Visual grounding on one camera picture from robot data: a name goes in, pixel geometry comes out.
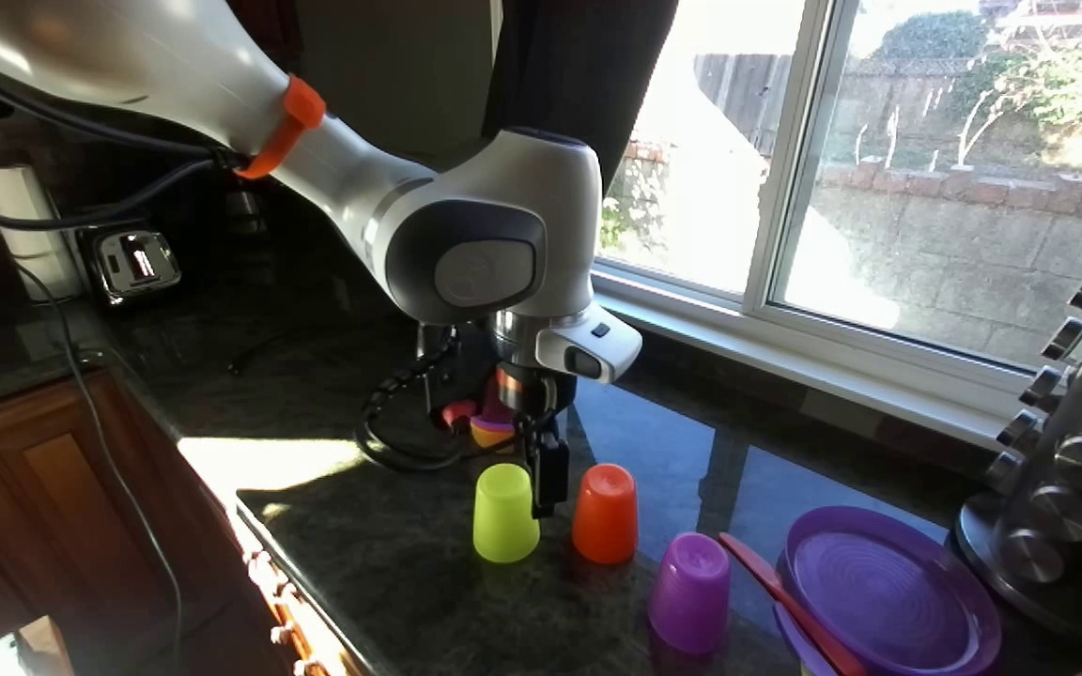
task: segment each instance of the plastic cup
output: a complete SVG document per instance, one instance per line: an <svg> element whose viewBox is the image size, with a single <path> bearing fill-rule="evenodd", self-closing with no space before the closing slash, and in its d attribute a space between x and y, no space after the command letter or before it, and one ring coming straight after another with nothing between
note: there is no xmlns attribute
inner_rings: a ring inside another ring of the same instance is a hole
<svg viewBox="0 0 1082 676"><path fill-rule="evenodd" d="M582 474L572 546L589 565L627 565L639 550L639 484L623 465L602 463Z"/></svg>
<svg viewBox="0 0 1082 676"><path fill-rule="evenodd" d="M489 465L474 488L474 551L489 565L517 565L536 543L528 474L512 463Z"/></svg>
<svg viewBox="0 0 1082 676"><path fill-rule="evenodd" d="M652 637L687 657L708 657L728 633L728 556L706 534L678 534L651 593Z"/></svg>

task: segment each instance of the glass pane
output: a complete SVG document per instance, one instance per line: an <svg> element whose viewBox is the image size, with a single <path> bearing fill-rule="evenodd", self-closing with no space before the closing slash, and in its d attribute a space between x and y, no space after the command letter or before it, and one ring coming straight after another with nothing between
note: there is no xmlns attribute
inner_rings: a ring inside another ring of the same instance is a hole
<svg viewBox="0 0 1082 676"><path fill-rule="evenodd" d="M1082 287L1082 0L864 0L773 302L1035 366Z"/></svg>
<svg viewBox="0 0 1082 676"><path fill-rule="evenodd" d="M745 289L795 26L799 4L678 4L606 197L606 260Z"/></svg>

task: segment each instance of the orange ring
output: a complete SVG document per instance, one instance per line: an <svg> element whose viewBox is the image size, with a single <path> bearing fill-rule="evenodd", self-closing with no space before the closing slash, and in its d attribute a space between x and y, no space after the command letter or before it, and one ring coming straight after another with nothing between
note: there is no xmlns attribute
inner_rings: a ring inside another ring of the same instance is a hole
<svg viewBox="0 0 1082 676"><path fill-rule="evenodd" d="M281 91L281 120L278 120L274 136L242 170L235 170L235 177L242 177L242 182L271 177L285 161L291 143L303 131L320 127L323 116L326 116L323 98L303 79L290 76L290 84Z"/></svg>

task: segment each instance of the window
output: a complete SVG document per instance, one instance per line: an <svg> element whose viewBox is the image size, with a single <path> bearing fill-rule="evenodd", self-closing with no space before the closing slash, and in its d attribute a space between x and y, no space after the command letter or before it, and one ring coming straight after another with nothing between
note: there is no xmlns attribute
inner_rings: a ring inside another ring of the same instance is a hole
<svg viewBox="0 0 1082 676"><path fill-rule="evenodd" d="M596 282L986 444L1082 287L1082 4L678 4Z"/></svg>

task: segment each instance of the purple plate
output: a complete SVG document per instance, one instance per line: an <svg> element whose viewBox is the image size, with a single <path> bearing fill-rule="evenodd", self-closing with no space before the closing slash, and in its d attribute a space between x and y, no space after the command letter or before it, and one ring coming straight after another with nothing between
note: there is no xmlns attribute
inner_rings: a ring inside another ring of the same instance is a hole
<svg viewBox="0 0 1082 676"><path fill-rule="evenodd" d="M794 647L794 655L799 657L799 676L837 676L837 670L812 647L812 638L799 633L799 623L794 621L794 611L786 611L782 604L768 604L773 621L782 627L782 638Z"/></svg>
<svg viewBox="0 0 1082 676"><path fill-rule="evenodd" d="M782 576L872 676L970 676L999 657L986 589L943 546L885 515L807 511Z"/></svg>

